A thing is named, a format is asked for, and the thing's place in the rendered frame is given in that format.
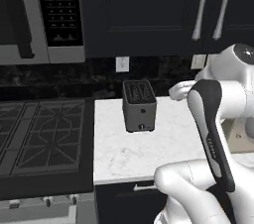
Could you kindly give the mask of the dark drawer front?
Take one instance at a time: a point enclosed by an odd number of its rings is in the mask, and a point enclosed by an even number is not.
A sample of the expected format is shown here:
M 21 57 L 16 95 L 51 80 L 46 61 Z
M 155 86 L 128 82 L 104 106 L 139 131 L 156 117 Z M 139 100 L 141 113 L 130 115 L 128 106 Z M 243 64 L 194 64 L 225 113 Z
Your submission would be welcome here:
M 152 180 L 98 184 L 95 187 L 98 224 L 154 224 L 164 209 L 167 195 L 158 189 L 133 191 L 135 184 Z

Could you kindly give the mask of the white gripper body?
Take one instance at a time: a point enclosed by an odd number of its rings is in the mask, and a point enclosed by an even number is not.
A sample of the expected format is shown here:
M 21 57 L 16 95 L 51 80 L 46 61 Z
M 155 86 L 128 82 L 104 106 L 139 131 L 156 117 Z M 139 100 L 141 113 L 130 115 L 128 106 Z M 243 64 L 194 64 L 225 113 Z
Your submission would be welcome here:
M 169 95 L 172 100 L 183 100 L 187 97 L 191 88 L 195 85 L 195 80 L 181 81 L 169 89 Z

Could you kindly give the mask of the dark wide cupboard door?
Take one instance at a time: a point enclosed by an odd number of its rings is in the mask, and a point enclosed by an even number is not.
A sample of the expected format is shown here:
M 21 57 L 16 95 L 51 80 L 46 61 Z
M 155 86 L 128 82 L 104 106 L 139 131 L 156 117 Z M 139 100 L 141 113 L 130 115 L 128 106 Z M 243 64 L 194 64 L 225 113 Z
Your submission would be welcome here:
M 79 0 L 85 55 L 192 55 L 199 0 Z

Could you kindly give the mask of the silver hob knob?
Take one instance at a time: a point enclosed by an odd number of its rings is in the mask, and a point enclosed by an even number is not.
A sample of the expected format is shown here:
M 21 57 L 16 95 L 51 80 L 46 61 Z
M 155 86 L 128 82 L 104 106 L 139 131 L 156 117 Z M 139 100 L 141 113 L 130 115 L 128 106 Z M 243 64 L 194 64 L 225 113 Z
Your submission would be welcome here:
M 76 205 L 78 200 L 79 200 L 79 195 L 78 194 L 70 194 L 68 198 L 71 200 L 73 205 Z
M 10 209 L 16 209 L 19 208 L 21 204 L 21 200 L 20 199 L 12 199 L 9 201 L 9 208 Z
M 45 196 L 43 198 L 43 201 L 46 203 L 48 207 L 50 207 L 54 202 L 54 198 L 52 196 Z

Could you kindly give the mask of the white wall socket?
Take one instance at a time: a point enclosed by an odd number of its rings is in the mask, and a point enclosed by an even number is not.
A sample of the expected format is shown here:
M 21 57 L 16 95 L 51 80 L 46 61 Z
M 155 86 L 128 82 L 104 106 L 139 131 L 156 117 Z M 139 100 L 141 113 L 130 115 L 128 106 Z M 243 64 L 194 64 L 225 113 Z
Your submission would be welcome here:
M 115 59 L 115 68 L 117 72 L 128 72 L 129 64 L 130 62 L 128 56 L 118 56 Z
M 191 69 L 202 69 L 205 66 L 206 55 L 193 55 L 191 60 Z

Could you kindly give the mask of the dark narrow cupboard door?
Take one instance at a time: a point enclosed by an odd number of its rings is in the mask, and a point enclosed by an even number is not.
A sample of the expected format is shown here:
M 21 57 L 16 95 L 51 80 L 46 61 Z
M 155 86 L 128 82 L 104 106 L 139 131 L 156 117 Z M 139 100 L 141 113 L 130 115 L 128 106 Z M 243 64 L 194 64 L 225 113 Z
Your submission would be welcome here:
M 222 0 L 211 0 L 208 13 L 207 46 L 211 54 L 217 54 L 234 44 L 254 47 L 254 0 L 228 0 L 222 35 L 219 40 L 213 36 Z

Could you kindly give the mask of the silver microwave oven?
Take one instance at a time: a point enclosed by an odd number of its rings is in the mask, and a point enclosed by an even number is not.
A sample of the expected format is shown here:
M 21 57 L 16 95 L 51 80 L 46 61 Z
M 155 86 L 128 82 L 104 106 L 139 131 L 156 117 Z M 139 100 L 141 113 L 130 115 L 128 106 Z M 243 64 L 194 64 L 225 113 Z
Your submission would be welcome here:
M 33 58 L 21 58 L 7 0 L 0 0 L 0 65 L 85 61 L 78 0 L 24 0 Z

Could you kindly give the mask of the black gas hob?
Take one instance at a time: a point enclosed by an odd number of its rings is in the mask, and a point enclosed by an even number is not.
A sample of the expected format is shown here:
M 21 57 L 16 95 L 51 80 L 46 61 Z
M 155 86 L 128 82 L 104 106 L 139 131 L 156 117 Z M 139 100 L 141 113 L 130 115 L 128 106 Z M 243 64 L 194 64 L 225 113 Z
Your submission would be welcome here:
M 0 200 L 93 190 L 94 101 L 0 102 Z

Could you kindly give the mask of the grey toaster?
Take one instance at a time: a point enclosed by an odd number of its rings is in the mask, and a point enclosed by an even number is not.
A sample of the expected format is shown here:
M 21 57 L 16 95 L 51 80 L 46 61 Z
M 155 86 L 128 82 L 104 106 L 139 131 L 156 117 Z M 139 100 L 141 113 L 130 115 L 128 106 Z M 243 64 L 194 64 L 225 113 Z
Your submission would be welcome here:
M 123 82 L 122 111 L 127 132 L 155 130 L 157 99 L 148 80 Z

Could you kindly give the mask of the beige sink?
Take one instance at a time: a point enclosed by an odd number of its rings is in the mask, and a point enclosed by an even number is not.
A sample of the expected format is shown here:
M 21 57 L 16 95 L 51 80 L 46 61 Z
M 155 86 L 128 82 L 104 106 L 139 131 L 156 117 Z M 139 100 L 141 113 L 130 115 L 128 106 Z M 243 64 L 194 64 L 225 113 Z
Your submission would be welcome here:
M 221 123 L 232 154 L 254 153 L 254 138 L 249 137 L 246 133 L 245 124 L 245 118 L 225 119 Z

